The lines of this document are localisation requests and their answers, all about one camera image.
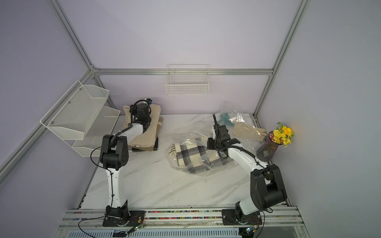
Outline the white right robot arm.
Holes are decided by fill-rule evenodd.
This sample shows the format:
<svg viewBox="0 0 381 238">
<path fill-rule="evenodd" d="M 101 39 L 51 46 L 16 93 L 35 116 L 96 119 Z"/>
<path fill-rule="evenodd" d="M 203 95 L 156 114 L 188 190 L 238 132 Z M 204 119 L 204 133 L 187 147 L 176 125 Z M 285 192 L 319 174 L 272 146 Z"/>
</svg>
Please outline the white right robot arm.
<svg viewBox="0 0 381 238">
<path fill-rule="evenodd" d="M 250 195 L 235 207 L 237 222 L 247 223 L 254 214 L 285 202 L 287 193 L 280 168 L 258 160 L 238 139 L 231 138 L 226 126 L 217 122 L 216 115 L 213 122 L 213 136 L 207 141 L 207 149 L 215 150 L 224 159 L 234 160 L 250 176 Z"/>
</svg>

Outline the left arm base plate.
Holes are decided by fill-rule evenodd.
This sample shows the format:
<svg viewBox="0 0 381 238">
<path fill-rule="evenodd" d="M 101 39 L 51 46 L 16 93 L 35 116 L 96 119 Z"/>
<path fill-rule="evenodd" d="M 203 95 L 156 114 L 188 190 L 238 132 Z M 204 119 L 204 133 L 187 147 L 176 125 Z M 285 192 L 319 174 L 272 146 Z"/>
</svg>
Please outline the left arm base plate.
<svg viewBox="0 0 381 238">
<path fill-rule="evenodd" d="M 107 206 L 105 215 L 103 227 L 136 227 L 144 221 L 145 211 Z"/>
</svg>

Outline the plain beige knit scarf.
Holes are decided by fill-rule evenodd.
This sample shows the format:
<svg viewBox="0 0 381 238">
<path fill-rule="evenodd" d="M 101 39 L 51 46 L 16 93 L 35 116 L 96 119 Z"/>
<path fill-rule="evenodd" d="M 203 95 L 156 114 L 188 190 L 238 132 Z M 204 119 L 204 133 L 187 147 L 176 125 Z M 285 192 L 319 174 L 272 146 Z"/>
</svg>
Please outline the plain beige knit scarf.
<svg viewBox="0 0 381 238">
<path fill-rule="evenodd" d="M 141 135 L 138 135 L 134 139 L 128 139 L 128 146 L 143 150 L 153 151 L 158 138 L 158 133 L 162 127 L 163 118 L 161 116 L 161 106 L 152 104 L 151 106 L 151 122 L 148 129 Z"/>
</svg>

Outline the clear plastic vacuum bag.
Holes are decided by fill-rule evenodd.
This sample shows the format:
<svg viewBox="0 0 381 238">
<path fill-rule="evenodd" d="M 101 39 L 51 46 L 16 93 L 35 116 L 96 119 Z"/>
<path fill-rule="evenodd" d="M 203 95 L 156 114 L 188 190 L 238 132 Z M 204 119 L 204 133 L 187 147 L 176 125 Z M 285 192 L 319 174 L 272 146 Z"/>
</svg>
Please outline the clear plastic vacuum bag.
<svg viewBox="0 0 381 238">
<path fill-rule="evenodd" d="M 267 131 L 251 124 L 251 118 L 245 116 L 231 101 L 225 101 L 216 113 L 219 125 L 228 129 L 231 138 L 240 142 L 251 153 L 259 142 L 263 142 Z M 238 163 L 227 157 L 224 152 L 207 149 L 207 140 L 213 137 L 214 120 L 210 116 L 185 127 L 170 136 L 171 145 L 166 151 L 166 159 L 171 168 L 198 176 L 210 176 L 238 166 Z"/>
</svg>

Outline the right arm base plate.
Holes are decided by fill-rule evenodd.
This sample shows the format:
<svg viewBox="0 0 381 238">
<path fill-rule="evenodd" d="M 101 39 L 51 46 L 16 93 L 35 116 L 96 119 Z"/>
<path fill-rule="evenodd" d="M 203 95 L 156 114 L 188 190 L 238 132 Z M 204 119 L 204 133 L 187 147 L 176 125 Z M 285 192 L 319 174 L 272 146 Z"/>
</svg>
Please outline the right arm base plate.
<svg viewBox="0 0 381 238">
<path fill-rule="evenodd" d="M 223 225 L 262 225 L 263 221 L 259 213 L 245 215 L 235 209 L 223 209 L 222 222 Z"/>
</svg>

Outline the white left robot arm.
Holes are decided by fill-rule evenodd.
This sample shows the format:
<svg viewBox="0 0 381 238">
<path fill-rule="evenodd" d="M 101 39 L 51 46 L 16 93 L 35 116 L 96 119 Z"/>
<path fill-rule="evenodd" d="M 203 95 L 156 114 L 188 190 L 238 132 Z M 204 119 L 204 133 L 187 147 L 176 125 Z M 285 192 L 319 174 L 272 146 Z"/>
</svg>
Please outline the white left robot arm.
<svg viewBox="0 0 381 238">
<path fill-rule="evenodd" d="M 106 221 L 115 221 L 120 224 L 130 220 L 128 201 L 124 196 L 124 185 L 121 179 L 122 168 L 129 160 L 128 140 L 145 133 L 150 126 L 152 112 L 151 99 L 141 99 L 130 106 L 130 123 L 125 129 L 116 134 L 103 136 L 97 167 L 107 172 L 109 186 L 109 200 L 105 211 Z"/>
</svg>

